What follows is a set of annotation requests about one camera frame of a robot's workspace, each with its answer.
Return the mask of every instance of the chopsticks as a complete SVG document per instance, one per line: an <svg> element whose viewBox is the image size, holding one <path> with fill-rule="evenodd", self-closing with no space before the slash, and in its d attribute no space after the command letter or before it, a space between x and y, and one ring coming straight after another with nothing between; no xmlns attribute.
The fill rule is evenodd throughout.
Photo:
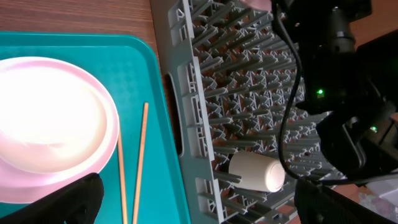
<svg viewBox="0 0 398 224"><path fill-rule="evenodd" d="M148 103L144 104L144 115L142 117L142 129L141 129L141 142L139 144L136 196L134 197L134 211L132 213L132 224L137 224L138 220L139 196L141 193L141 180L142 180L142 166L144 165L145 136L147 132L148 106L149 106Z"/></svg>
<svg viewBox="0 0 398 224"><path fill-rule="evenodd" d="M122 216L123 216L123 224L127 224L129 218L127 216L127 201L126 201L126 180L124 178L124 160L123 160L123 147L122 147L122 131L119 128L119 137L118 137L118 156L119 156L119 176L120 176L120 190L122 196Z"/></svg>
<svg viewBox="0 0 398 224"><path fill-rule="evenodd" d="M147 132L148 107L149 104L145 103L144 114L142 116L141 140L139 145L136 194L134 196L134 211L132 214L133 224L137 224L137 219L138 219L139 198L141 193L142 167L144 165L145 137ZM122 147L122 137L120 130L119 130L119 139L118 139L118 154L119 154L119 172L120 172L120 186L121 186L121 196L122 196L123 224L127 224L128 216L127 216L127 202L126 202L126 181L124 178L123 147Z"/></svg>

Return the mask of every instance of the dish rack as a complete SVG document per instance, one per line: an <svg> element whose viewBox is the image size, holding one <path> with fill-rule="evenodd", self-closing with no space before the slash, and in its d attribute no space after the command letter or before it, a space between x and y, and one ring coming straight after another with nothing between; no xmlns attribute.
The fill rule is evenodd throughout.
<svg viewBox="0 0 398 224"><path fill-rule="evenodd" d="M271 29L272 14L239 1L151 0L163 75L178 107L180 168L192 223L287 223L297 216L295 181L276 193L239 189L231 156L278 158L277 133L296 76L295 59ZM300 85L295 101L304 100ZM320 152L316 123L292 109L285 158L299 175L342 178Z"/></svg>

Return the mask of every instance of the white cup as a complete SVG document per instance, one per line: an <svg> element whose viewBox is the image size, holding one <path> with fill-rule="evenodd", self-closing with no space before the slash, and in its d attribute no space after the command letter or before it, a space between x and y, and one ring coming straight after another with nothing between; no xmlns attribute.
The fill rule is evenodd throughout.
<svg viewBox="0 0 398 224"><path fill-rule="evenodd" d="M229 163L229 173L241 176L235 187L263 192L279 191L285 181L285 170L276 159L260 154L239 151Z"/></svg>

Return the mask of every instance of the teal tray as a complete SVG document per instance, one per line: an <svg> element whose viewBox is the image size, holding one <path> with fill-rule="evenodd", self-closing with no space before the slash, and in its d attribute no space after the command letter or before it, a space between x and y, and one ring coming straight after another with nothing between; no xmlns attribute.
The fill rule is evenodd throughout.
<svg viewBox="0 0 398 224"><path fill-rule="evenodd" d="M148 102L138 223L190 223L158 63L150 47L128 35L0 32L0 60L23 56L50 57L77 65L110 92L122 127L130 223L142 110ZM105 196L95 223L122 223L117 150L99 174ZM0 203L0 217L24 206Z"/></svg>

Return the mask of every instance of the pink plate rim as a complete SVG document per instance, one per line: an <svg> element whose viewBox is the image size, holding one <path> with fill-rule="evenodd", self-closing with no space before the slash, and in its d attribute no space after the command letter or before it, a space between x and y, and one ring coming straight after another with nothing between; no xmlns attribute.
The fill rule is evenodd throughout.
<svg viewBox="0 0 398 224"><path fill-rule="evenodd" d="M73 172L71 172L70 170L76 168L74 167L65 171L51 174L36 174L16 169L6 161L0 159L0 202L31 203L84 177L87 174L92 172L99 173L110 160L119 136L119 115L116 105L114 104L114 101L107 89L102 85L102 83L100 83L100 81L98 81L94 76L84 69L61 60L45 57L17 57L0 61L0 67L5 66L5 63L9 62L13 62L13 66L35 62L42 66L43 64L47 63L47 65L57 66L58 69L68 70L69 73L73 73L76 77L92 86L98 92L98 94L104 98L103 103L109 104L110 114L107 113L106 117L110 117L112 121L112 132L111 139L104 152L99 156L97 155L98 159L88 164L88 166L81 166L81 170L79 171L75 169ZM6 176L19 174L23 177L26 177L27 180L25 182L12 183L12 180L9 178L5 179L3 174Z"/></svg>

